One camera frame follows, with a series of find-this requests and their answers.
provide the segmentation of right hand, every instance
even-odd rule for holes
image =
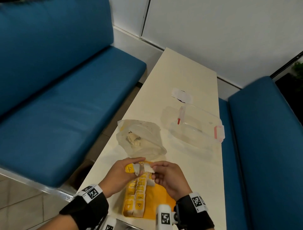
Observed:
[[[175,201],[192,193],[179,165],[168,161],[157,161],[150,166],[155,171],[151,178],[156,184],[163,186]]]

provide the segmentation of blue cushion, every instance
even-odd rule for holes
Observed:
[[[303,229],[303,127],[270,77],[229,98],[254,229]]]
[[[228,102],[219,98],[220,119],[224,125],[225,139],[222,142],[226,226],[230,230],[248,229],[245,197],[239,169],[237,147],[229,113]]]
[[[62,185],[145,69],[115,47],[104,50],[0,124],[0,166]]]
[[[1,115],[113,42],[109,2],[2,4],[0,41]]]

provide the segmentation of blue bench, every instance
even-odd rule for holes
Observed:
[[[57,188],[146,64],[110,46],[108,0],[4,4],[0,41],[0,167]]]
[[[275,83],[260,78],[219,109],[227,229],[303,229],[303,127]]]

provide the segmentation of clear plastic bag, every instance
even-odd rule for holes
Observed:
[[[162,145],[160,127],[141,120],[118,121],[116,138],[130,157],[146,157],[150,161],[167,153]]]

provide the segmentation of floor tile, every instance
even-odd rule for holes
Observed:
[[[41,194],[41,191],[15,180],[10,180],[8,204],[12,205]]]
[[[0,174],[0,181],[6,180],[6,179],[8,179],[8,177],[3,176],[3,175]]]
[[[131,101],[130,100],[126,100],[121,107],[119,108],[119,110],[116,112],[116,114],[114,115],[114,117],[112,118],[112,120],[110,121],[110,123],[107,125],[107,127],[102,131],[103,134],[105,134],[108,137],[111,137],[111,135],[113,134],[113,132],[115,131],[116,127],[118,126],[117,122],[119,120],[122,120],[124,114],[126,113],[126,111],[128,110],[128,108],[131,105]]]
[[[9,180],[0,181],[0,208],[8,205]]]
[[[127,100],[133,101],[134,98],[136,97],[137,93],[139,92],[139,90],[140,90],[140,88],[135,86],[135,88],[132,90],[132,92],[127,97]]]
[[[95,141],[94,145],[91,147],[85,158],[96,161],[98,156],[102,152],[103,148],[107,144],[108,140],[109,140],[108,136],[104,134],[100,134],[100,136]]]
[[[27,230],[42,222],[42,194],[8,206],[8,230]]]
[[[7,207],[0,209],[0,229],[7,230],[8,223],[7,223]]]
[[[68,204],[58,196],[43,194],[43,220],[49,220],[59,214],[59,211]]]
[[[37,230],[37,229],[40,228],[42,225],[46,224],[48,221],[50,221],[50,220],[44,221],[43,223],[38,224],[38,225],[36,225],[36,226],[34,226],[34,227],[28,229],[28,230]]]

